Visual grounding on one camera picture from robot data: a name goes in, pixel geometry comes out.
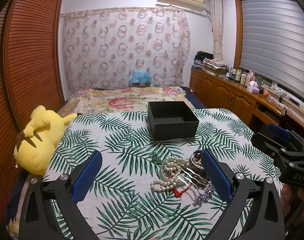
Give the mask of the person right hand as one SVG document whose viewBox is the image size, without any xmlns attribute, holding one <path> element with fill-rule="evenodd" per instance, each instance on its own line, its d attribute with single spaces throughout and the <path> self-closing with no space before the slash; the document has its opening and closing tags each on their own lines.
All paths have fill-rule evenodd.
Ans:
<svg viewBox="0 0 304 240">
<path fill-rule="evenodd" d="M 304 224 L 304 189 L 294 189 L 284 184 L 281 191 L 281 206 L 285 218 L 285 229 Z"/>
</svg>

